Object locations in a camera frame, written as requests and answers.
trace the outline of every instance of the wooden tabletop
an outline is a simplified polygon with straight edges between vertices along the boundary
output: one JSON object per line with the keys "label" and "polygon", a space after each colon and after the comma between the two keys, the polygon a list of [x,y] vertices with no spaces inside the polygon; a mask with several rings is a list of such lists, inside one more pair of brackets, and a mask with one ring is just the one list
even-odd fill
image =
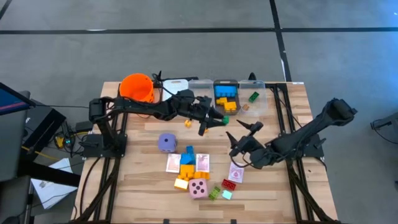
{"label": "wooden tabletop", "polygon": [[[118,85],[119,82],[105,82],[101,96],[115,97]],[[287,83],[287,86],[294,116],[302,125],[307,124],[312,120],[312,114],[304,85]],[[259,142],[265,143],[279,134],[274,95],[269,89],[265,92],[268,109],[264,115],[231,116],[227,126],[211,128],[203,137],[198,135],[198,121],[193,121],[192,127],[188,129],[184,126],[186,119],[183,117],[166,122],[130,114],[126,130],[128,144],[126,156],[121,159],[112,223],[162,223],[165,218],[170,219],[171,223],[229,223],[231,219],[237,219],[238,223],[295,223],[285,162],[264,167],[262,170],[245,168],[243,183],[237,184],[231,200],[221,196],[215,201],[208,198],[193,200],[188,192],[174,189],[177,174],[165,171],[167,154],[157,148],[160,134],[173,133],[178,139],[178,153],[185,152],[185,147],[192,145],[195,153],[210,154],[208,190],[214,185],[220,186],[222,180],[228,178],[231,163],[228,156],[230,144],[225,131],[229,131],[237,139],[248,133],[236,119],[246,123],[261,121],[264,127],[255,135]],[[286,110],[282,109],[285,126],[289,127]],[[240,157],[241,155],[236,157],[238,162],[241,161]],[[91,158],[85,162],[75,202],[78,208],[81,187],[94,161]],[[99,160],[88,178],[83,210],[98,192],[103,161],[104,159]],[[337,219],[324,166],[312,158],[304,158],[303,163],[310,193],[326,214]],[[306,218],[300,193],[299,198],[302,216]],[[105,217],[107,204],[108,193],[103,200],[101,219]]]}

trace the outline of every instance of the computer screen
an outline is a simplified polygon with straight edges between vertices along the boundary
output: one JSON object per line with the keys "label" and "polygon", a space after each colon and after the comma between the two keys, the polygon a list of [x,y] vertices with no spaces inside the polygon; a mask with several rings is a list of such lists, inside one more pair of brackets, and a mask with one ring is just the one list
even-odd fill
{"label": "computer screen", "polygon": [[33,106],[33,101],[0,83],[0,115],[27,110]]}

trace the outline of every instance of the concrete floor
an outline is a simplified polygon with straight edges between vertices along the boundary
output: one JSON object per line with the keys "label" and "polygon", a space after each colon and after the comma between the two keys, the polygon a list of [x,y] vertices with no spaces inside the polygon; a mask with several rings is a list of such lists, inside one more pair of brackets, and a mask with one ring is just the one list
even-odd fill
{"label": "concrete floor", "polygon": [[[288,27],[397,27],[397,1],[276,0]],[[273,27],[261,0],[12,0],[0,30]],[[333,97],[359,113],[340,129],[322,132],[338,216],[347,223],[398,220],[398,147],[369,123],[398,111],[398,33],[284,33],[292,80],[305,82],[313,114]],[[275,33],[0,35],[1,82],[30,90],[46,104],[87,105],[103,82],[134,72],[165,77],[284,81]],[[59,109],[72,124],[87,111]],[[382,133],[398,141],[389,128]],[[46,149],[46,153],[67,154]],[[80,162],[74,157],[71,163]],[[73,168],[81,172],[81,166]],[[35,208],[36,223],[66,222],[75,194],[50,210]]]}

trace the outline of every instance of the blue lego brick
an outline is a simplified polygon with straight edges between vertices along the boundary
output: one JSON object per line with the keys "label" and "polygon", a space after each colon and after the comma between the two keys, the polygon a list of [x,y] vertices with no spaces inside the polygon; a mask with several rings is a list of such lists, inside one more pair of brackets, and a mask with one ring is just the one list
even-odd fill
{"label": "blue lego brick", "polygon": [[193,154],[183,153],[181,154],[181,165],[195,165],[195,156]]}
{"label": "blue lego brick", "polygon": [[187,146],[187,153],[188,154],[194,154],[193,153],[193,146]]}
{"label": "blue lego brick", "polygon": [[215,86],[216,97],[235,97],[236,86]]}

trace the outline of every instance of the clear plastic bin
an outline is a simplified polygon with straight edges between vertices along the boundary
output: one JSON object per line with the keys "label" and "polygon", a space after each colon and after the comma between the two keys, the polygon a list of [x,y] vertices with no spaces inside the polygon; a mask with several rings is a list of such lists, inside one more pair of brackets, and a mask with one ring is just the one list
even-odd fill
{"label": "clear plastic bin", "polygon": [[193,92],[195,96],[207,96],[211,98],[211,106],[214,106],[214,90],[213,81],[211,80],[191,80],[188,82],[188,89]]}
{"label": "clear plastic bin", "polygon": [[[259,96],[251,103],[249,98],[254,92],[257,92]],[[267,109],[266,84],[259,80],[240,81],[239,101],[241,103],[241,114],[248,116],[260,116],[264,114]],[[245,110],[244,105],[248,105],[249,109]]]}

